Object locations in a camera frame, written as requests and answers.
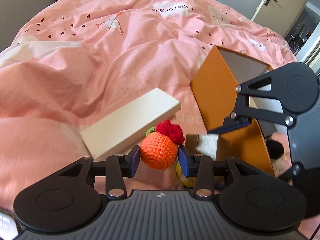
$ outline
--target white box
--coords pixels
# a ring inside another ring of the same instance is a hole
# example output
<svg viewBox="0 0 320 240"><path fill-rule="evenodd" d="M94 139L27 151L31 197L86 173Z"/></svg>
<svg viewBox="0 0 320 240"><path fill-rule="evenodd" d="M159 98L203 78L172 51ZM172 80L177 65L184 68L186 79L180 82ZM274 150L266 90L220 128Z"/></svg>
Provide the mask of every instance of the white box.
<svg viewBox="0 0 320 240"><path fill-rule="evenodd" d="M136 142L150 127L180 109L179 100L155 88L86 128L80 135L93 159L102 161Z"/></svg>

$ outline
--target crochet toy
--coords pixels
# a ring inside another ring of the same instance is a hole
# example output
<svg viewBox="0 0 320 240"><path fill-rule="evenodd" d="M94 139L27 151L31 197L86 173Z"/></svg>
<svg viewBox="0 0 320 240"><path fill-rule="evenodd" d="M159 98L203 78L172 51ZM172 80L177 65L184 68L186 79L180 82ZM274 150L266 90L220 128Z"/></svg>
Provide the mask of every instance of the crochet toy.
<svg viewBox="0 0 320 240"><path fill-rule="evenodd" d="M184 140L181 127L165 120L146 132L140 146L140 158L151 168L166 169L176 161L178 145Z"/></svg>

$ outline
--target crocheted orange ball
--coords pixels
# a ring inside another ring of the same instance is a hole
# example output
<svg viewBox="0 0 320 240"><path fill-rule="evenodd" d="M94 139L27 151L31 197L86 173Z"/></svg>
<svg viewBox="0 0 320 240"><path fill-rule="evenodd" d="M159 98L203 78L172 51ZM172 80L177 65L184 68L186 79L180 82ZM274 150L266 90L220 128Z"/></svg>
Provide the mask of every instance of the crocheted orange ball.
<svg viewBox="0 0 320 240"><path fill-rule="evenodd" d="M176 161L178 146L169 136L158 132L150 133L141 143L140 158L151 168L166 169Z"/></svg>

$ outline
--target door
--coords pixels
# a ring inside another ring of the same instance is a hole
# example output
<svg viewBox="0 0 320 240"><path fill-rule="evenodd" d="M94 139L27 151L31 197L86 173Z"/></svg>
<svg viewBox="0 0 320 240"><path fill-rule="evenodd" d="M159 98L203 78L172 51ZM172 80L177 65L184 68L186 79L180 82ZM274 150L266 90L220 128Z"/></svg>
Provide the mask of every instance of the door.
<svg viewBox="0 0 320 240"><path fill-rule="evenodd" d="M308 0L262 0L252 21L285 36Z"/></svg>

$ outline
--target pink blanket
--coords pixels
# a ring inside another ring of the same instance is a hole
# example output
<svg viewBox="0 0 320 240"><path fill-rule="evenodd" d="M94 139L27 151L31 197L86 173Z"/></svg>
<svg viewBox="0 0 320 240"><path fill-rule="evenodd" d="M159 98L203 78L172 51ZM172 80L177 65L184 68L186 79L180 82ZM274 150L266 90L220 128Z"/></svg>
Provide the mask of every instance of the pink blanket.
<svg viewBox="0 0 320 240"><path fill-rule="evenodd" d="M214 0L59 0L41 11L0 54L0 205L88 156L81 129L154 87L181 101L172 121L185 134L204 133L189 84L214 45L274 68L295 61L282 37ZM142 163L126 185L168 189L174 178L174 167Z"/></svg>

